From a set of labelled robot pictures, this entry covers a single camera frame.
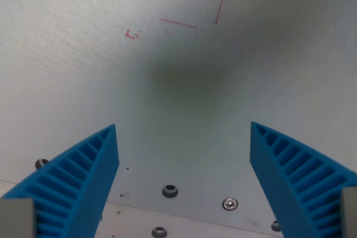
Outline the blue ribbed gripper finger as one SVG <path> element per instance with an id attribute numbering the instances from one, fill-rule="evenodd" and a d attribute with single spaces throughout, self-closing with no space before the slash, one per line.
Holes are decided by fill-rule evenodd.
<path id="1" fill-rule="evenodd" d="M 341 237 L 340 195 L 356 173 L 267 126 L 250 125 L 250 163 L 284 237 Z"/>
<path id="2" fill-rule="evenodd" d="M 37 237 L 94 237 L 118 167 L 112 124 L 50 160 L 2 198 L 34 201 Z"/>

